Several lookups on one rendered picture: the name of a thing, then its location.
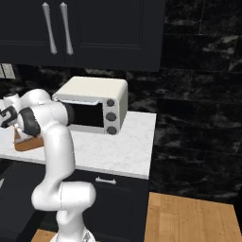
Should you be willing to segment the dark drawer front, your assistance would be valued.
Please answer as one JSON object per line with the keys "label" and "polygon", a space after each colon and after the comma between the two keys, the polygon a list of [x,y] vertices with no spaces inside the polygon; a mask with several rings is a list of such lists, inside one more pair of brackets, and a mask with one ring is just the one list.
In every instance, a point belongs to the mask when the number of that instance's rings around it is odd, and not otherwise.
{"label": "dark drawer front", "polygon": [[[104,180],[116,180],[116,185],[96,182],[95,178],[101,178]],[[105,174],[93,171],[85,171],[85,170],[76,170],[71,177],[70,181],[82,181],[82,182],[90,182],[97,187],[107,188],[107,189],[115,189],[120,191],[131,192],[137,185],[141,187],[145,187],[146,180],[141,180],[137,178],[130,178],[125,176],[113,175],[113,174]]]}

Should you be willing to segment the dark glass toaster oven door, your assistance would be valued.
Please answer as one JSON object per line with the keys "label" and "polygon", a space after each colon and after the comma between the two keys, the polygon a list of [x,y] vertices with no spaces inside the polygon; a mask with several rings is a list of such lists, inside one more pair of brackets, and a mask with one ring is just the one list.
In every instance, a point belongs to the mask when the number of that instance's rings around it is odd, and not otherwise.
{"label": "dark glass toaster oven door", "polygon": [[69,125],[88,127],[104,127],[103,109],[101,104],[81,105],[64,103],[68,113]]}

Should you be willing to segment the dark base cupboard door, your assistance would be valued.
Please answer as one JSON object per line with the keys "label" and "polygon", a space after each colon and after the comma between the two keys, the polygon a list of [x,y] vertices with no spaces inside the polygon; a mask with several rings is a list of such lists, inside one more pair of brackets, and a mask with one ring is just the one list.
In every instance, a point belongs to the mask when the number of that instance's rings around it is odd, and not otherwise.
{"label": "dark base cupboard door", "polygon": [[94,205],[83,213],[86,227],[98,242],[144,242],[147,202],[134,192],[95,187]]}

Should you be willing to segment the brown wooden cutting board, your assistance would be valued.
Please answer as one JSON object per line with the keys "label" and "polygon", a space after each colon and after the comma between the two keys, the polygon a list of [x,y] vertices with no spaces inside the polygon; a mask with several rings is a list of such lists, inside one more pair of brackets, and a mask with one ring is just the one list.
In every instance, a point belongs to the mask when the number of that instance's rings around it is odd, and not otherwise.
{"label": "brown wooden cutting board", "polygon": [[33,137],[23,133],[23,131],[14,125],[14,148],[17,151],[28,151],[43,146],[43,138],[41,136]]}

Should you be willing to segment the wide dark wall cupboard door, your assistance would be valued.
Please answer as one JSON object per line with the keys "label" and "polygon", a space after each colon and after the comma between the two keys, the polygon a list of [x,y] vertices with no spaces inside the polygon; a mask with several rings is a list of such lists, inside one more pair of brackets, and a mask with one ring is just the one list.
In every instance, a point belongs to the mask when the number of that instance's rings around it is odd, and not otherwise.
{"label": "wide dark wall cupboard door", "polygon": [[[66,53],[60,4],[68,7],[73,55]],[[156,72],[162,56],[166,0],[56,0],[69,67]]]}

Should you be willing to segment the pale wall socket plate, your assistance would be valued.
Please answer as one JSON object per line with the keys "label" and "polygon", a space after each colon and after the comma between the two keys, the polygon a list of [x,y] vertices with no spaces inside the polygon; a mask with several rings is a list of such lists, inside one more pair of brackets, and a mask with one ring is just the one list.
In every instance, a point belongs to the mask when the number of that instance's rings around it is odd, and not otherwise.
{"label": "pale wall socket plate", "polygon": [[14,70],[9,63],[0,63],[0,78],[16,79]]}

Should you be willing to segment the cream toaster oven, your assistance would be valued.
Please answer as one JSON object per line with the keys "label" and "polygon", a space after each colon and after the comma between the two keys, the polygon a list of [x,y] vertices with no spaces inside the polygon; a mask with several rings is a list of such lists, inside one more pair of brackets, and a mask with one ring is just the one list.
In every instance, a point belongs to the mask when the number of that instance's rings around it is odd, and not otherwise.
{"label": "cream toaster oven", "polygon": [[[98,104],[102,105],[103,128],[70,125],[70,130],[109,134],[107,128],[115,127],[118,133],[128,111],[128,83],[120,78],[72,77],[52,95],[52,97],[55,96],[74,100],[98,99]],[[107,106],[108,99],[114,101],[114,106]],[[106,119],[108,112],[113,112],[116,115],[115,121],[112,122]]]}

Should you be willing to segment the narrow dark wall cupboard door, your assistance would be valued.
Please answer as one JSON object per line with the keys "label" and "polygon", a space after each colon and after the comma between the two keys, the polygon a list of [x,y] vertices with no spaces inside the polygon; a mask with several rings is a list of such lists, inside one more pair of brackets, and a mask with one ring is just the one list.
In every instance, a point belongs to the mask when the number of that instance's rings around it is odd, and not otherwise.
{"label": "narrow dark wall cupboard door", "polygon": [[[42,4],[50,7],[50,19],[58,53],[50,53]],[[0,0],[0,62],[55,65],[61,63],[55,0]]]}

